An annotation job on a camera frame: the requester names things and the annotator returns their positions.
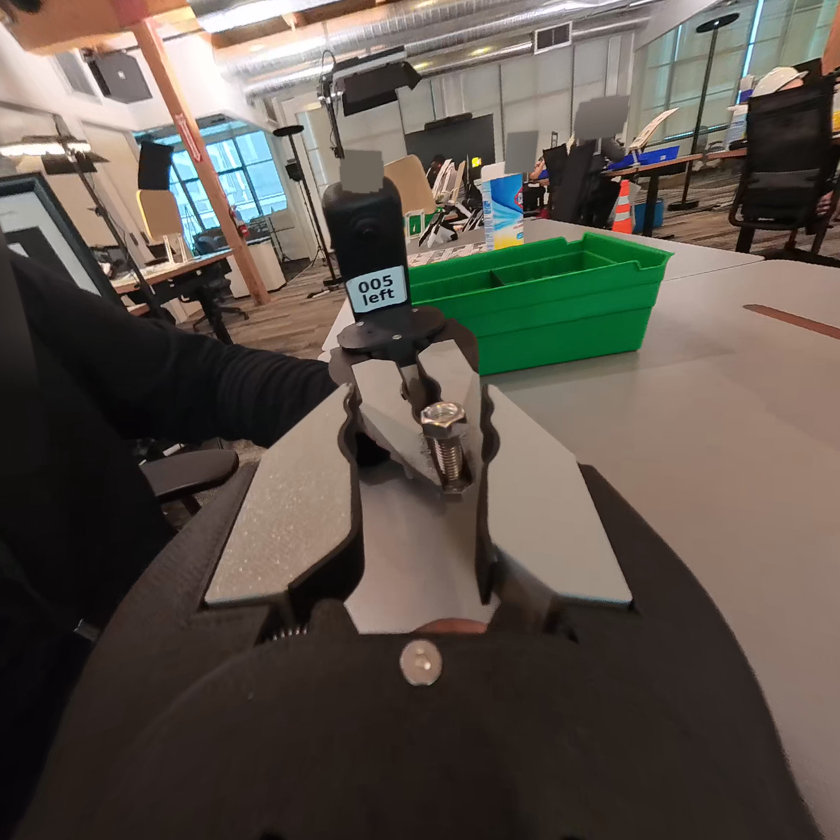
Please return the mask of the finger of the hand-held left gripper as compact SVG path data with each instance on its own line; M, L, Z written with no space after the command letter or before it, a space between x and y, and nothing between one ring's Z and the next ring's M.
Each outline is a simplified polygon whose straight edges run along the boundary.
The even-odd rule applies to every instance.
M360 397L360 421L368 437L407 474L442 485L423 429L404 396L405 381L397 364L365 360L352 365L351 372Z
M434 403L456 403L463 409L465 423L452 427L448 437L439 433L424 432L436 443L453 445L459 442L464 461L481 461L483 434L481 419L480 377L457 343L453 340L433 343L418 355L418 367L425 380L431 382Z

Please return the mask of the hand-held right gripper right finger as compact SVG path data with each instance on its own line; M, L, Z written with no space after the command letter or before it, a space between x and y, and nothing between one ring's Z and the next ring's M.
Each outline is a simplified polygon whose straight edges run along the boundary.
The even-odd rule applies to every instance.
M563 606L626 611L634 597L577 458L495 385L485 385L476 510L482 604L537 623Z

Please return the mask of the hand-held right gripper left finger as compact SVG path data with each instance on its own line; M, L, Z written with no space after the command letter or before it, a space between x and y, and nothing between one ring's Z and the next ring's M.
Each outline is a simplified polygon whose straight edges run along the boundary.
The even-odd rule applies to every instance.
M267 606L309 622L364 572L355 387L342 384L263 454L204 595L210 609Z

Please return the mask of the silver hex nut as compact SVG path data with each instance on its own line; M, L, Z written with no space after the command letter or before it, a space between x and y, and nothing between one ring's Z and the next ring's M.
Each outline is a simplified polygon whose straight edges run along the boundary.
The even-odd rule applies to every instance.
M466 410L456 402L435 402L420 414L423 434L437 441L462 438L468 430Z

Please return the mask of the silver hex bolt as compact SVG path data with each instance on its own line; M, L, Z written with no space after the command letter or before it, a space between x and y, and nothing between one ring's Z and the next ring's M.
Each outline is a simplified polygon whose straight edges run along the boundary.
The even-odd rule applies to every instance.
M466 435L461 438L437 441L425 437L429 451L434 458L444 493L455 496L462 494L471 484L471 472L466 456Z

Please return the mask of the green plastic bin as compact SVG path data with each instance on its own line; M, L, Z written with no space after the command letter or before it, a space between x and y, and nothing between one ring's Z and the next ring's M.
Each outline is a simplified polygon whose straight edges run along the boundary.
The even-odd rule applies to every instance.
M585 233L416 262L416 305L438 308L478 342L497 375L641 348L672 253Z

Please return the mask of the person's left forearm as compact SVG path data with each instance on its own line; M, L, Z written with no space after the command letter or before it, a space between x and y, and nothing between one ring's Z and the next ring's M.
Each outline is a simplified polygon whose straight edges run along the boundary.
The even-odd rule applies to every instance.
M323 362L134 317L7 255L38 348L123 438L219 437L267 448L337 389Z

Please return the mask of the wooden board document stand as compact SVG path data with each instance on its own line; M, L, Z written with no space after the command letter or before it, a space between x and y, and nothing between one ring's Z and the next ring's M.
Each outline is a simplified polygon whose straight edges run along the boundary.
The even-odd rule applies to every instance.
M434 202L424 166L415 154L385 164L384 176L394 184L406 209L418 209Z
M147 238L153 244L168 237L183 236L183 223L175 195L170 190L139 189L136 192Z

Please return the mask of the small black white stand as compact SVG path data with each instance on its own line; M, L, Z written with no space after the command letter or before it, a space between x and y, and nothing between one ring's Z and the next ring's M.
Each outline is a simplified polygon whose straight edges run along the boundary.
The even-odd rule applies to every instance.
M459 235L475 230L483 223L484 211L482 209L473 211L466 219L461 220L448 219L446 211L439 209L423 230L418 246L432 249L454 243Z

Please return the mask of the printed paper sheet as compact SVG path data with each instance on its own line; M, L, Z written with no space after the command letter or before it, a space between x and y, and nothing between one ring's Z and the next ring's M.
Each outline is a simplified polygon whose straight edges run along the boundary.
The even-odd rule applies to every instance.
M438 263L445 262L449 259L461 259L470 256L477 256L485 253L487 250L484 242L455 245L446 248L436 248L434 250L424 250L409 255L407 262L410 268L417 268L421 266L431 266Z

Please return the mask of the wipes canister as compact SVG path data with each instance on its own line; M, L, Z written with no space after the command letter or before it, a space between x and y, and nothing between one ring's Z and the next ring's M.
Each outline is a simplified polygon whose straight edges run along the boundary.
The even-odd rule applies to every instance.
M482 176L486 251L521 247L524 241L521 174Z

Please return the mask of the black overhead studio light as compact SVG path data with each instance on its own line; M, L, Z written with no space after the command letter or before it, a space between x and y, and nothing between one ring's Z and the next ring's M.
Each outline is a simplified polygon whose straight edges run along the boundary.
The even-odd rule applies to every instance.
M346 117L379 108L396 102L399 90L413 90L421 79L421 74L408 61L406 50L402 47L348 59L337 59L331 50L324 50L317 95L328 114L334 156L339 160L345 156L337 118L338 107Z

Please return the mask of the black studio light panel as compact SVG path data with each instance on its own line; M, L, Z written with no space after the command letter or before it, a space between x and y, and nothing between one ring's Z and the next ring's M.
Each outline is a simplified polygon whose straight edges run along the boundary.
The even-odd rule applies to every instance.
M144 140L140 143L138 189L162 191L170 189L173 148L169 144Z

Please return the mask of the blue tabletop bin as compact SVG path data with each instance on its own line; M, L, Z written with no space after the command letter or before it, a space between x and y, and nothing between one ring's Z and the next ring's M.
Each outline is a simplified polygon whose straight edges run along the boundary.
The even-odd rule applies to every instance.
M610 163L606 169L609 172L618 172L635 166L669 164L677 160L679 152L680 145L678 143L654 150L631 151L630 154L625 155L620 161Z

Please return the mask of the wooden top office desk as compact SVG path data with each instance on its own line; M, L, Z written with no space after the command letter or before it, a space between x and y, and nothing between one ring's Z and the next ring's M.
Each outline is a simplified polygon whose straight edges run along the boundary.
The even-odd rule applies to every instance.
M746 155L748 149L743 146L736 150L723 150L715 152L705 152L697 154L698 160L702 164L709 161L722 161L726 159L738 159ZM659 181L663 175L684 174L686 169L686 157L677 158L669 164L655 164L649 166L635 166L630 169L621 171L607 171L604 176L621 177L628 181L636 180L639 177L647 177L647 197L644 204L643 224L640 229L640 235L644 237L652 237L654 233L655 212L658 201Z

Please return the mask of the black office chair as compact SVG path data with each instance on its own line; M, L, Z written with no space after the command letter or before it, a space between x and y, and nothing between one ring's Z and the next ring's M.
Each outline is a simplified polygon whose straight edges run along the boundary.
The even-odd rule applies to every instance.
M743 169L728 221L736 251L748 254L758 231L789 236L766 259L838 267L821 248L838 213L838 139L833 102L838 70L802 87L749 101Z

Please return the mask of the white hard hat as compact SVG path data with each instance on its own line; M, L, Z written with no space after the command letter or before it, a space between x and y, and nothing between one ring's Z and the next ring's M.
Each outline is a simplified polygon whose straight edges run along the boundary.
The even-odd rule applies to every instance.
M778 91L798 88L804 85L807 70L792 66L779 66L766 73L756 83L751 98L767 96Z

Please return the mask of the large black wall display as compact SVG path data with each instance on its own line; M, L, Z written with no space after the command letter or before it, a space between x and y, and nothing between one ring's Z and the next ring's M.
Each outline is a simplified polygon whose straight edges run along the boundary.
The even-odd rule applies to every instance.
M470 117L462 114L458 119L429 122L424 130L407 133L404 137L406 153L420 160L428 171L434 158L443 155L456 165L479 159L478 166L497 162L495 123L492 114Z

